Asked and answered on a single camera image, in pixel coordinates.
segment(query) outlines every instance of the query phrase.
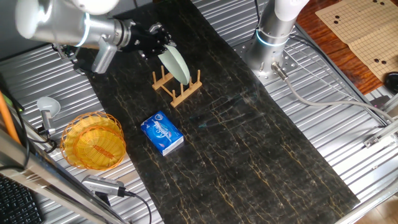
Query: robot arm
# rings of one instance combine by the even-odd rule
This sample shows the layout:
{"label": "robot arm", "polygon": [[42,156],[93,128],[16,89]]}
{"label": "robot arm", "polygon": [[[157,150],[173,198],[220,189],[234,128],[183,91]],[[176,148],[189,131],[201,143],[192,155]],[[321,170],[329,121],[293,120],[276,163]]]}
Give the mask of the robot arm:
{"label": "robot arm", "polygon": [[91,67],[95,73],[105,73],[118,50],[140,50],[149,58],[164,53],[165,45],[174,44],[161,24],[145,30],[132,20],[101,15],[118,1],[18,0],[16,27],[26,39],[99,49]]}
{"label": "robot arm", "polygon": [[119,0],[67,0],[75,7],[91,15],[102,15],[110,12],[118,4]]}
{"label": "robot arm", "polygon": [[295,19],[310,0],[276,0],[275,14],[282,21]]}

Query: metal rod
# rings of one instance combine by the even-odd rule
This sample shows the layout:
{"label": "metal rod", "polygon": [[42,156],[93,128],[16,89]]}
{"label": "metal rod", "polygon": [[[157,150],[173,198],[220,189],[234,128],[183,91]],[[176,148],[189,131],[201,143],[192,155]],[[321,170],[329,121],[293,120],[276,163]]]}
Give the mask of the metal rod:
{"label": "metal rod", "polygon": [[[0,130],[0,145],[0,164],[6,166],[24,163],[26,149],[3,130]],[[125,223],[114,210],[42,151],[30,153],[27,167],[21,173],[4,170],[2,174],[95,223]]]}
{"label": "metal rod", "polygon": [[373,195],[371,198],[367,199],[364,203],[358,207],[352,209],[347,215],[338,220],[335,224],[351,224],[358,221],[370,210],[377,207],[394,194],[398,192],[398,177],[396,177],[391,184],[385,187],[383,190],[379,191],[377,194]]}

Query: yellow basket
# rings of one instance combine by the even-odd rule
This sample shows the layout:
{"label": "yellow basket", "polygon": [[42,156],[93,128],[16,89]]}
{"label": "yellow basket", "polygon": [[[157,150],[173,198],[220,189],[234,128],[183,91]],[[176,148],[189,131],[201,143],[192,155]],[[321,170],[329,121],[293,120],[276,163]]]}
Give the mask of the yellow basket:
{"label": "yellow basket", "polygon": [[126,153],[126,143],[112,129],[86,128],[73,143],[73,155],[87,169],[106,170],[118,166]]}
{"label": "yellow basket", "polygon": [[113,130],[123,139],[123,131],[119,121],[104,112],[92,112],[78,116],[71,121],[62,133],[60,150],[67,162],[78,168],[86,168],[84,163],[73,153],[73,143],[87,128],[100,126]]}

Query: blue box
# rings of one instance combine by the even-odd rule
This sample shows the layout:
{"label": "blue box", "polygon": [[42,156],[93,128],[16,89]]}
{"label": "blue box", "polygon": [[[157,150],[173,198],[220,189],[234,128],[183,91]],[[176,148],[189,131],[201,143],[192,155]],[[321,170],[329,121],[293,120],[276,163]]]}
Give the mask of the blue box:
{"label": "blue box", "polygon": [[141,124],[141,130],[154,143],[156,148],[166,156],[179,144],[184,142],[182,133],[159,111]]}

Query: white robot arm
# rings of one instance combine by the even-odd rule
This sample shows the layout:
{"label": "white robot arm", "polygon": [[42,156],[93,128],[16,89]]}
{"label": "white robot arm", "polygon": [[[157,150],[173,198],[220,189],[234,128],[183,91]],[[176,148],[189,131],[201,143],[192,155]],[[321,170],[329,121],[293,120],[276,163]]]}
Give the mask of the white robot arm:
{"label": "white robot arm", "polygon": [[102,15],[110,12],[119,0],[69,0],[76,8],[91,15]]}
{"label": "white robot arm", "polygon": [[282,21],[295,19],[310,0],[276,0],[275,14]]}
{"label": "white robot arm", "polygon": [[[150,58],[174,48],[171,35],[162,24],[145,29],[130,19],[108,19],[102,15],[112,10],[118,1],[18,0],[16,27],[26,39],[99,49],[91,67],[95,73],[105,73],[118,50],[139,51],[142,57]],[[160,57],[160,60],[165,65],[177,63],[173,57]],[[174,77],[187,85],[187,65],[180,61],[177,64],[179,67],[167,69],[173,70]]]}
{"label": "white robot arm", "polygon": [[309,0],[269,0],[261,14],[254,42],[244,61],[261,77],[272,77],[271,65],[284,62],[283,51],[296,18]]}

